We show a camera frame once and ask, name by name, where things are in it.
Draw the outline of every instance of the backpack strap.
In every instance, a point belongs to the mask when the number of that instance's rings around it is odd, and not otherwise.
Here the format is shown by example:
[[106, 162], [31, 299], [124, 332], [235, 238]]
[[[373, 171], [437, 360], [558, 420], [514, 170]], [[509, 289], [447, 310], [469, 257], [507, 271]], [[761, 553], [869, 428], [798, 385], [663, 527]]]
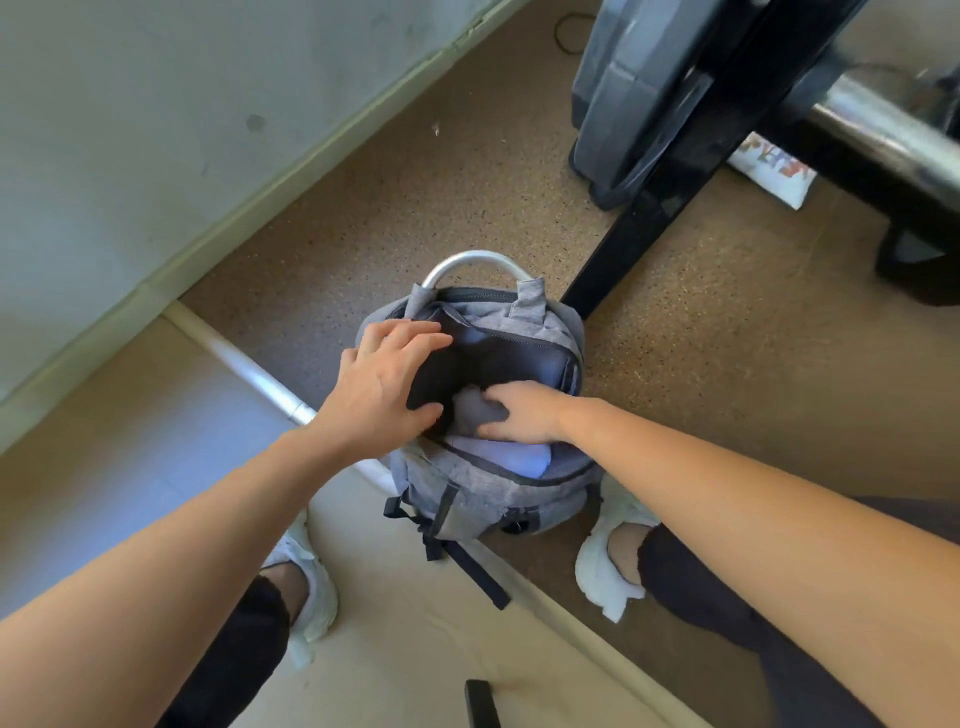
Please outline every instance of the backpack strap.
[[501, 612], [510, 604], [511, 597], [504, 591], [503, 587], [496, 583], [496, 580], [487, 573], [477, 561], [467, 553], [456, 541], [445, 541], [443, 539], [430, 536], [430, 529], [433, 521], [420, 514], [411, 516], [401, 506], [401, 503], [408, 502], [404, 496], [394, 496], [387, 498], [383, 508], [383, 515], [388, 519], [409, 519], [417, 525], [417, 530], [422, 534], [423, 546], [426, 548], [427, 561], [440, 561], [446, 553], [454, 563], [464, 570], [464, 573], [473, 579], [483, 593], [490, 598], [493, 606]]

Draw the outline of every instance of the cable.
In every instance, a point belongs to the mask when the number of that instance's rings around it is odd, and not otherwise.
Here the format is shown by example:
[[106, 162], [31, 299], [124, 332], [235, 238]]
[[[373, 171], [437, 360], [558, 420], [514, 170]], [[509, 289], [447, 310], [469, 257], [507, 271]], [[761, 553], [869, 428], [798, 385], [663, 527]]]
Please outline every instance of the cable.
[[553, 42], [557, 44], [557, 47], [561, 51], [566, 53], [568, 56], [583, 56], [586, 48], [581, 48], [577, 50], [576, 48], [570, 48], [564, 45], [564, 42], [560, 40], [560, 29], [562, 26], [569, 20], [587, 20], [593, 22], [597, 19], [597, 16], [592, 12], [568, 12], [566, 15], [562, 15], [560, 19], [553, 26]]

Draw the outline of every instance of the metal pipe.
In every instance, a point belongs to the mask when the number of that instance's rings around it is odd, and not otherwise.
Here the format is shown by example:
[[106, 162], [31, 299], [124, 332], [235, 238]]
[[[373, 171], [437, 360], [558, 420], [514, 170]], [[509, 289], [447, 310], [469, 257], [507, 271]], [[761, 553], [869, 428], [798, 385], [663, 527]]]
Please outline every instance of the metal pipe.
[[943, 205], [960, 211], [960, 144], [846, 74], [809, 120]]

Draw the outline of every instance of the black metal frame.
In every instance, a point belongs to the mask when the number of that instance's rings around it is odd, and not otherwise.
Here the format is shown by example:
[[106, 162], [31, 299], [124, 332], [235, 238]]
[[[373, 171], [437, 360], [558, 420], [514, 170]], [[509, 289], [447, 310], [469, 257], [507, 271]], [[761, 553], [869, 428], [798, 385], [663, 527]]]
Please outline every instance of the black metal frame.
[[563, 302], [584, 318], [607, 297], [747, 135], [827, 49], [864, 0], [771, 0]]
[[838, 142], [810, 121], [785, 123], [772, 114], [757, 131], [841, 189], [880, 210], [893, 225], [913, 231], [943, 251], [960, 249], [960, 213]]

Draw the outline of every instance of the sneaker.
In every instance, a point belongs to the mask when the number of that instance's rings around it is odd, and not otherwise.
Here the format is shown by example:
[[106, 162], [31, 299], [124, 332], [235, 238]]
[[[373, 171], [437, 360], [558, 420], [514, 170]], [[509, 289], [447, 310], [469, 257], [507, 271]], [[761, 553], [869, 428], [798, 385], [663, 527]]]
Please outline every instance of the sneaker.
[[646, 591], [623, 578], [611, 560], [607, 551], [610, 534], [621, 523], [653, 527], [660, 524], [660, 519], [607, 474], [600, 482], [600, 495], [603, 498], [600, 517], [580, 546], [574, 573], [577, 586], [587, 599], [603, 609], [604, 617], [619, 622], [627, 608], [627, 599], [643, 599]]
[[306, 575], [308, 593], [297, 620], [290, 627], [289, 649], [297, 667], [313, 662], [310, 643], [326, 634], [337, 617], [337, 590], [330, 575], [320, 563], [306, 528], [306, 510], [300, 511], [297, 519], [274, 546], [263, 568], [293, 562]]

